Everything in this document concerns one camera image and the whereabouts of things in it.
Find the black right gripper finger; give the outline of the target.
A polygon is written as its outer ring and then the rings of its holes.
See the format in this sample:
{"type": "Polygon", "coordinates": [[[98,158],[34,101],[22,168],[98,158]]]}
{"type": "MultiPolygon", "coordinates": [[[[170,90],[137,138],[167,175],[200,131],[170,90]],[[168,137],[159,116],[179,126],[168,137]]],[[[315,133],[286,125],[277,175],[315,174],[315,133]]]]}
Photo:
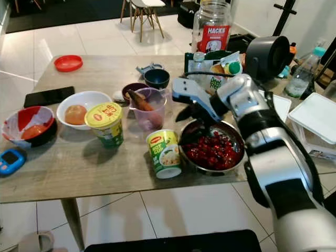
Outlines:
{"type": "Polygon", "coordinates": [[[197,142],[200,137],[211,133],[211,125],[188,125],[181,134],[181,145],[197,142]]]}
{"type": "Polygon", "coordinates": [[[194,119],[195,104],[187,105],[176,115],[176,122],[185,121],[187,119],[194,119]]]}

